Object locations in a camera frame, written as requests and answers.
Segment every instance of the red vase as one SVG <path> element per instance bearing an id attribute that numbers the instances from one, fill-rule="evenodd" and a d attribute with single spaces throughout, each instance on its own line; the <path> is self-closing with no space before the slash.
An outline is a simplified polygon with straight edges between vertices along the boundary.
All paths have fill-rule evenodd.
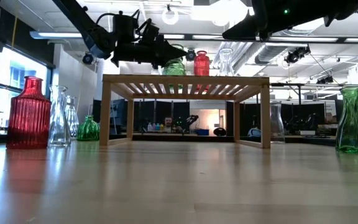
<path id="1" fill-rule="evenodd" d="M 42 79 L 24 78 L 23 92 L 11 100 L 6 147 L 43 149 L 48 146 L 50 101 L 42 95 Z"/>
<path id="2" fill-rule="evenodd" d="M 197 56 L 194 59 L 194 75 L 195 76 L 209 76 L 209 57 L 206 55 L 206 51 L 200 50 L 197 52 Z"/>

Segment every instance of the green glass bottle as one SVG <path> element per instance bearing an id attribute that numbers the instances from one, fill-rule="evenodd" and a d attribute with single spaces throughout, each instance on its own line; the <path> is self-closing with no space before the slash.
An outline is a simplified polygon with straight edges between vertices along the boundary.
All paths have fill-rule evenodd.
<path id="1" fill-rule="evenodd" d="M 336 151 L 358 153 L 358 86 L 341 89 L 343 110 L 336 132 Z"/>
<path id="2" fill-rule="evenodd" d="M 99 125 L 93 121 L 93 115 L 86 115 L 85 122 L 78 128 L 78 141 L 99 141 Z"/>
<path id="3" fill-rule="evenodd" d="M 176 47 L 180 50 L 183 50 L 183 46 L 180 44 L 172 44 L 173 47 Z M 162 71 L 162 75 L 186 75 L 185 65 L 182 62 L 182 58 L 175 58 L 169 60 Z M 183 85 L 178 85 L 178 89 L 182 89 Z"/>

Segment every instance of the clear glass bottle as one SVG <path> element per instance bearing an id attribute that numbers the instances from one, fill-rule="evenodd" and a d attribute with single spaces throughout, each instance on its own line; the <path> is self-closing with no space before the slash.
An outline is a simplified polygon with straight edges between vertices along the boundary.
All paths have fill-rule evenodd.
<path id="1" fill-rule="evenodd" d="M 23 92 L 11 100 L 8 149 L 45 149 L 48 146 L 50 101 L 42 94 L 42 79 L 24 77 Z"/>
<path id="2" fill-rule="evenodd" d="M 217 76 L 222 76 L 222 77 L 233 77 L 234 76 L 233 67 L 231 66 L 232 53 L 233 53 L 233 50 L 229 49 L 229 48 L 221 49 L 219 51 L 219 58 L 221 59 L 221 64 L 220 64 L 219 73 Z"/>
<path id="3" fill-rule="evenodd" d="M 78 141 L 99 141 L 99 125 L 93 121 L 93 115 L 86 115 L 85 122 L 78 129 Z"/>
<path id="4" fill-rule="evenodd" d="M 180 50 L 183 50 L 183 46 L 180 44 L 172 44 L 173 47 L 176 47 Z M 162 71 L 162 75 L 186 75 L 185 65 L 183 64 L 183 59 L 181 57 L 169 60 Z"/>
<path id="5" fill-rule="evenodd" d="M 78 122 L 77 111 L 75 110 L 75 96 L 66 96 L 67 104 L 65 109 L 68 129 L 70 130 L 70 136 L 72 138 L 77 137 L 78 126 L 80 123 Z"/>
<path id="6" fill-rule="evenodd" d="M 336 151 L 358 153 L 358 86 L 341 89 L 342 116 L 336 132 Z"/>
<path id="7" fill-rule="evenodd" d="M 270 140 L 285 142 L 284 124 L 281 119 L 281 101 L 270 102 Z"/>
<path id="8" fill-rule="evenodd" d="M 69 146 L 70 131 L 65 116 L 66 90 L 61 85 L 49 86 L 52 107 L 50 111 L 48 146 Z"/>

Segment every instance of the bottle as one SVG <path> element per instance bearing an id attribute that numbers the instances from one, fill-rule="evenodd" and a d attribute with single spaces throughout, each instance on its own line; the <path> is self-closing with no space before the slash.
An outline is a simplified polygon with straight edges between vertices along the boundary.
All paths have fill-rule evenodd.
<path id="1" fill-rule="evenodd" d="M 194 59 L 194 75 L 197 77 L 209 76 L 209 57 L 204 50 L 198 51 L 197 56 Z"/>
<path id="2" fill-rule="evenodd" d="M 358 86 L 341 89 L 342 116 L 336 132 L 337 152 L 358 153 Z"/>
<path id="3" fill-rule="evenodd" d="M 51 102 L 42 95 L 42 79 L 24 77 L 24 89 L 11 99 L 7 129 L 8 149 L 45 149 Z"/>
<path id="4" fill-rule="evenodd" d="M 222 77 L 233 77 L 234 71 L 231 66 L 231 55 L 233 53 L 232 49 L 225 48 L 219 51 L 219 58 L 221 59 L 219 73 L 217 76 Z"/>
<path id="5" fill-rule="evenodd" d="M 149 125 L 147 125 L 147 131 L 153 131 L 152 123 L 149 123 Z"/>
<path id="6" fill-rule="evenodd" d="M 172 47 L 176 47 L 180 50 L 183 50 L 183 46 L 180 44 L 172 44 Z M 183 64 L 183 59 L 176 58 L 169 60 L 162 71 L 162 75 L 186 75 L 185 65 Z M 183 85 L 178 85 L 178 89 L 182 89 Z"/>
<path id="7" fill-rule="evenodd" d="M 65 109 L 65 114 L 68 123 L 68 129 L 70 130 L 70 136 L 72 138 L 76 138 L 78 126 L 80 125 L 80 123 L 78 122 L 77 111 L 75 110 L 75 97 L 66 96 L 66 99 L 67 105 Z"/>
<path id="8" fill-rule="evenodd" d="M 49 146 L 69 146 L 70 131 L 65 116 L 66 90 L 67 87 L 61 85 L 51 85 L 52 107 L 49 122 Z"/>
<path id="9" fill-rule="evenodd" d="M 78 128 L 78 141 L 99 141 L 100 128 L 93 115 L 86 115 L 85 122 Z"/>
<path id="10" fill-rule="evenodd" d="M 281 119 L 281 102 L 270 103 L 270 140 L 285 142 L 284 124 Z"/>

